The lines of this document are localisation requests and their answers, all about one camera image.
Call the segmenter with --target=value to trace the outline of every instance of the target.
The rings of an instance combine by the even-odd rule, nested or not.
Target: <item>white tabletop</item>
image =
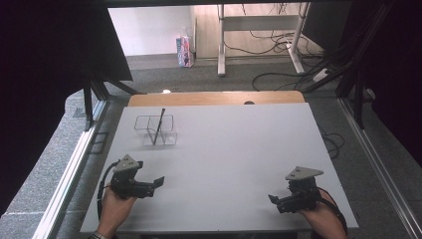
[[[138,116],[161,108],[125,108],[105,168],[127,153],[143,161],[137,181],[165,176],[151,198],[138,199],[121,232],[274,232],[310,229],[298,213],[280,214],[268,194],[290,196],[285,176],[296,166],[323,170],[316,184],[336,200],[349,228],[357,227],[307,103],[166,107],[175,145],[142,145]],[[98,226],[97,193],[82,232]]]

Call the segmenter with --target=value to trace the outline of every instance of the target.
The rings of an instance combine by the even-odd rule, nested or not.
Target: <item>wire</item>
[[[321,131],[321,136],[325,144],[330,143],[333,148],[328,150],[329,157],[331,159],[336,159],[339,156],[340,149],[345,145],[344,137],[341,136],[339,133],[326,133],[326,131],[319,126],[319,124],[316,124],[319,130]],[[340,139],[340,143],[337,143],[333,136]]]
[[[288,8],[288,4],[289,4],[289,3],[279,3],[279,7],[280,7],[280,10],[279,10],[279,15],[280,15],[282,12],[284,12],[285,14],[287,14],[287,13],[286,13],[286,9]]]
[[[304,83],[311,81],[313,76],[320,72],[321,69],[325,68],[329,62],[327,60],[321,60],[315,66],[313,66],[306,75],[304,75],[295,85],[294,90],[298,91]]]
[[[291,44],[291,42],[289,42],[289,40],[286,38],[285,31],[282,31],[282,33],[283,33],[283,37],[285,38],[286,42],[288,42],[288,44]]]
[[[255,84],[256,84],[256,82],[258,81],[258,79],[260,79],[260,78],[262,78],[262,77],[265,77],[265,76],[273,76],[273,75],[275,75],[275,76],[285,76],[285,77],[300,77],[301,79],[303,78],[303,77],[305,77],[305,76],[311,76],[311,75],[313,75],[314,73],[310,73],[310,72],[307,72],[307,73],[305,73],[305,74],[303,74],[303,75],[293,75],[293,74],[286,74],[286,73],[263,73],[263,74],[260,74],[260,75],[258,75],[258,76],[256,76],[253,80],[252,80],[252,88],[255,90],[255,91],[257,91],[257,92],[259,92],[260,90],[258,90],[257,89],[257,87],[255,86]],[[277,89],[275,89],[275,91],[277,91],[279,88],[282,88],[282,87],[285,87],[285,86],[287,86],[287,85],[293,85],[293,84],[297,84],[298,82],[295,82],[295,83],[289,83],[289,84],[286,84],[286,85],[283,85],[283,86],[281,86],[281,87],[278,87]]]
[[[366,18],[362,21],[360,26],[354,31],[354,33],[335,51],[331,53],[325,53],[325,56],[331,60],[331,64],[336,64],[335,68],[341,68],[343,65],[346,65],[350,60],[350,56],[354,52],[359,38],[367,31],[371,23],[374,21],[374,17],[377,10],[379,9],[379,4],[382,4],[382,1],[378,1],[377,4],[374,4],[373,8],[368,12]]]
[[[249,53],[249,54],[253,54],[253,55],[263,55],[263,54],[266,54],[266,53],[273,51],[278,45],[285,44],[285,43],[286,42],[278,43],[278,44],[274,45],[271,49],[266,50],[264,52],[258,52],[258,53],[257,52],[250,52],[250,51],[240,49],[240,48],[230,47],[226,44],[226,42],[224,42],[224,46],[226,46],[228,49],[231,49],[231,50],[241,51],[241,52],[245,52],[245,53]]]
[[[221,20],[221,16],[220,16],[220,8],[218,7],[218,5],[216,5],[216,6],[217,6],[218,21],[220,21],[220,20]]]
[[[104,189],[107,187],[107,186],[105,186],[105,183],[106,183],[106,176],[108,175],[108,173],[109,173],[109,171],[111,170],[111,168],[112,168],[112,167],[115,167],[115,166],[116,166],[119,162],[120,162],[120,160],[119,160],[119,161],[117,161],[117,162],[112,163],[112,164],[108,167],[108,169],[105,171],[105,174],[103,175],[103,180],[100,182],[100,185],[99,185],[99,193],[97,194],[97,212],[98,212],[98,215],[99,215],[99,220],[100,220],[100,218],[102,217],[102,210],[103,210],[103,192],[104,192]]]
[[[268,15],[270,15],[271,12],[273,12],[273,10],[276,8],[276,6],[277,6],[277,4],[276,3],[273,3],[273,8],[270,10],[270,12],[268,13]]]
[[[279,90],[279,89],[281,89],[281,88],[288,87],[288,86],[295,85],[295,84],[296,84],[296,83],[288,83],[288,84],[284,84],[284,85],[282,85],[282,86],[277,87],[274,91],[276,92],[276,91],[278,91],[278,90]]]
[[[334,198],[332,198],[332,196],[328,193],[328,191],[326,191],[325,189],[322,189],[320,187],[318,187],[319,190],[322,190],[323,192],[325,192],[329,198],[332,200],[333,203],[331,203],[330,201],[326,200],[325,198],[323,198],[322,196],[320,197],[319,201],[322,202],[323,204],[327,205],[329,208],[331,208],[331,210],[334,211],[335,215],[337,216],[338,220],[341,223],[341,226],[344,230],[344,233],[347,235],[347,222],[345,221],[344,215],[341,213],[340,209],[337,206],[337,203],[335,202]]]
[[[311,53],[310,48],[309,48],[310,40],[308,38],[306,38],[306,37],[300,37],[300,39],[303,39],[303,40],[307,41],[307,43],[305,44],[305,49],[307,50],[309,56],[306,55],[306,54],[304,54],[304,53],[302,53],[300,51],[300,49],[298,48],[299,55],[301,55],[303,58],[324,58],[324,54],[317,55],[317,54]]]

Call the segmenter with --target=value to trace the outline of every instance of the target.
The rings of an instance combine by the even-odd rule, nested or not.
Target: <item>box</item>
[[[191,43],[192,39],[190,37],[183,36],[176,39],[179,67],[192,67],[195,60],[190,47]]]

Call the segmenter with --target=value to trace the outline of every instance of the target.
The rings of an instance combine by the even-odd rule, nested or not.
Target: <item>wrist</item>
[[[103,236],[103,238],[100,237],[101,239],[111,239],[115,233],[115,229],[109,228],[109,227],[101,227],[99,225],[99,227],[96,230],[96,233]]]
[[[88,239],[109,239],[105,237],[103,234],[99,233],[97,230],[92,234]]]

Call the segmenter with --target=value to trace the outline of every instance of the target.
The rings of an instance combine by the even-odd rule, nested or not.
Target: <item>wall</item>
[[[126,56],[176,53],[183,27],[192,29],[189,6],[108,9]]]

